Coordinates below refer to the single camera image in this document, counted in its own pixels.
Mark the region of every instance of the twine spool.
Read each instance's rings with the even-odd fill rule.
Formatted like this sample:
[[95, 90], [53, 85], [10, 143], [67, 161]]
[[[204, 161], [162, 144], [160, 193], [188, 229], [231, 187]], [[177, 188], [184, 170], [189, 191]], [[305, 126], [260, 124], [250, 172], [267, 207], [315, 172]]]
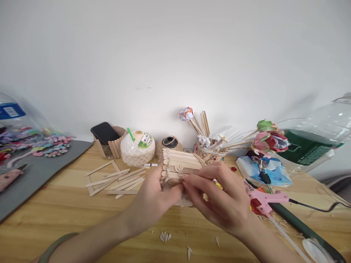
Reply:
[[179, 152], [183, 151], [183, 146], [180, 144], [180, 142], [175, 136], [168, 136], [157, 143], [155, 150], [157, 158], [160, 157], [164, 148], [177, 150]]

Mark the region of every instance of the black cable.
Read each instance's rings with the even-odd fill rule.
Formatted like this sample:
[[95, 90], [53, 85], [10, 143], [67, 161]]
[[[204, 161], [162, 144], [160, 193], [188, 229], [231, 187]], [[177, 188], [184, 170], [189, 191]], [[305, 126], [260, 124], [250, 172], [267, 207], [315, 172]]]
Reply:
[[325, 212], [325, 213], [328, 213], [330, 211], [332, 211], [338, 204], [341, 204], [347, 208], [351, 208], [351, 206], [348, 206], [348, 205], [345, 205], [344, 203], [340, 203], [340, 202], [335, 202], [334, 204], [332, 204], [332, 206], [328, 209], [328, 210], [323, 210], [323, 209], [319, 209], [319, 208], [315, 208], [313, 206], [309, 206], [309, 205], [306, 205], [306, 204], [303, 204], [303, 203], [300, 203], [298, 201], [295, 201], [293, 199], [289, 199], [289, 202], [291, 203], [295, 203], [297, 205], [302, 205], [302, 206], [305, 206], [305, 207], [308, 207], [308, 208], [312, 208], [314, 210], [317, 210], [317, 211], [320, 211], [320, 212]]

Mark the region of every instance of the coconut label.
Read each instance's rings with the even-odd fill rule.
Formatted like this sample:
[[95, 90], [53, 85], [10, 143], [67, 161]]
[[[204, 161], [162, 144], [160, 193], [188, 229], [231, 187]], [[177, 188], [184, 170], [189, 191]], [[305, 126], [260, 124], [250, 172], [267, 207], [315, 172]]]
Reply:
[[152, 143], [152, 137], [150, 134], [144, 132], [144, 136], [142, 137], [142, 139], [140, 140], [138, 147], [139, 148], [148, 148], [150, 146], [150, 144]]

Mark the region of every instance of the bottle label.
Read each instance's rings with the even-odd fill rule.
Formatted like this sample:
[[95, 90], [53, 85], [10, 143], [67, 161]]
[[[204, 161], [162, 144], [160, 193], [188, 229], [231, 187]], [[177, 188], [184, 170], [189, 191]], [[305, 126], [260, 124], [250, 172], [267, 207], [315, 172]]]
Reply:
[[0, 120], [19, 118], [25, 115], [26, 113], [17, 103], [0, 104]]
[[140, 140], [138, 147], [139, 148], [148, 148], [150, 146], [150, 144], [152, 143], [152, 137], [150, 134], [144, 132], [144, 136], [142, 137], [142, 139]]
[[312, 164], [339, 144], [307, 131], [286, 130], [284, 136], [288, 138], [291, 145], [287, 151], [280, 152], [278, 155], [301, 165]]

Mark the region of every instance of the straw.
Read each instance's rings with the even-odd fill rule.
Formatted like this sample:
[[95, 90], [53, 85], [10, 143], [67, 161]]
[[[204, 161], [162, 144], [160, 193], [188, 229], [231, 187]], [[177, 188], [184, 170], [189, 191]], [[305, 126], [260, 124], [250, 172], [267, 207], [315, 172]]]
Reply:
[[131, 130], [130, 130], [129, 128], [127, 128], [127, 131], [129, 132], [129, 134], [130, 134], [130, 136], [131, 136], [132, 140], [133, 140], [133, 141], [135, 141], [135, 139], [134, 139], [134, 137], [133, 137], [133, 135], [132, 135]]

